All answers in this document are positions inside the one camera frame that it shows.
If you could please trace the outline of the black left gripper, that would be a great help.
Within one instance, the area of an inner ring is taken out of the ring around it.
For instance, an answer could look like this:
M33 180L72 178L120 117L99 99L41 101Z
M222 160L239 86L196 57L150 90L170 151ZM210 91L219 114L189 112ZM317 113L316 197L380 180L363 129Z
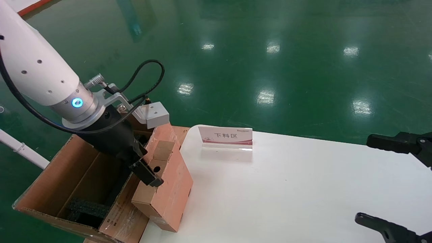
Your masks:
M105 108L102 116L84 131L94 131L106 128L123 116L113 105ZM79 137L99 152L111 155L125 162L131 171L146 185L159 187L164 180L158 177L143 159L147 153L144 148L148 141L144 135L134 133L128 120L117 124L112 129L98 134L80 134Z

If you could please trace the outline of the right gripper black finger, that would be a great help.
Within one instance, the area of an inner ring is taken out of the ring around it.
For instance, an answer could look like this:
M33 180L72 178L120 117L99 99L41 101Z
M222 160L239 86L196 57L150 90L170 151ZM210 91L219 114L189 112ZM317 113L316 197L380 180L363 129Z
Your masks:
M359 225L378 231L386 243L431 243L432 232L418 235L404 226L389 222L366 213L357 213L355 222Z
M400 132L394 137L370 134L367 146L400 154L412 154L427 168L432 167L432 133Z

